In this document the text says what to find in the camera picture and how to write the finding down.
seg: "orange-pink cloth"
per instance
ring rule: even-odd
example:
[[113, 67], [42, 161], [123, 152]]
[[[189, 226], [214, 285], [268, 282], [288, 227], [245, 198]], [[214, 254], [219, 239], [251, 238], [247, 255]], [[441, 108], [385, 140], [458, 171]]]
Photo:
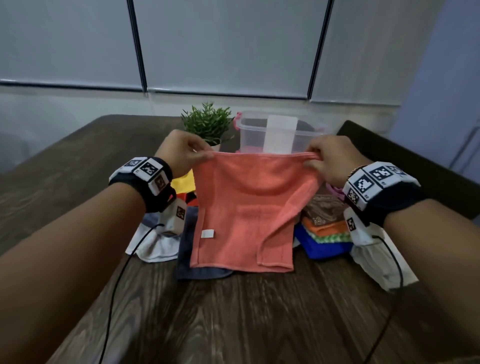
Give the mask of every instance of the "orange-pink cloth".
[[[294, 218], [320, 186], [303, 163], [317, 155], [214, 154], [193, 168], [199, 210], [190, 267], [293, 270]], [[201, 238], [208, 229], [214, 237]]]

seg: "hand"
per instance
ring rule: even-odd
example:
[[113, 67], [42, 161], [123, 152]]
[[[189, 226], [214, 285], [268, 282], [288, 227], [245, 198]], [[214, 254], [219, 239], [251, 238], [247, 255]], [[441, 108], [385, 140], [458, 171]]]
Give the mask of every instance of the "hand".
[[322, 160], [307, 160], [305, 166], [315, 168], [334, 187], [342, 188], [348, 175], [357, 167], [370, 164], [347, 136], [324, 135], [312, 139], [307, 152], [317, 153]]
[[173, 178], [184, 176], [193, 166], [213, 158], [212, 147], [195, 134], [172, 130], [155, 157], [163, 159], [172, 169]]

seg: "dark wood tabletop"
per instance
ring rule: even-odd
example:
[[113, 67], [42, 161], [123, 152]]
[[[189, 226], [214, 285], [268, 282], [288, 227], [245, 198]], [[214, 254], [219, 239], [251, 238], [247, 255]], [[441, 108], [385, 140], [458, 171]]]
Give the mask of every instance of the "dark wood tabletop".
[[[179, 118], [109, 115], [0, 176], [0, 254], [100, 192], [131, 157], [153, 154]], [[238, 149], [238, 135], [222, 145]], [[119, 266], [125, 263], [126, 256]], [[292, 273], [176, 281], [176, 261], [133, 258], [118, 287], [104, 363], [361, 363], [392, 308], [347, 255]], [[49, 363], [97, 363], [114, 273]], [[476, 354], [421, 284], [407, 287], [372, 363]]]

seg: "artificial plant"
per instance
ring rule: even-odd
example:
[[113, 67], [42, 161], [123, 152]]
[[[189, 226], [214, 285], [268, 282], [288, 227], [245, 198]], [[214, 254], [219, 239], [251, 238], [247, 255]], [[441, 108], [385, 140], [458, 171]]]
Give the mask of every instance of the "artificial plant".
[[183, 126], [189, 133], [197, 134], [209, 145], [216, 146], [222, 142], [222, 135], [228, 130], [232, 118], [230, 108], [213, 108], [213, 102], [203, 105], [203, 110], [192, 106], [191, 111], [183, 111]]

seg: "person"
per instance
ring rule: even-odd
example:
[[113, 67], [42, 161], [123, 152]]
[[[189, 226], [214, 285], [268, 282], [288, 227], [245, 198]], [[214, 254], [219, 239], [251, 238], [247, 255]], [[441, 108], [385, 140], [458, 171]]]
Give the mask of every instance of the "person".
[[[331, 185], [369, 164], [344, 136], [313, 139], [310, 160]], [[174, 130], [155, 156], [173, 177], [213, 158], [200, 137]], [[46, 362], [103, 290], [145, 214], [141, 195], [115, 183], [0, 257], [0, 362]], [[384, 228], [415, 274], [480, 343], [480, 228], [433, 200], [389, 214]]]

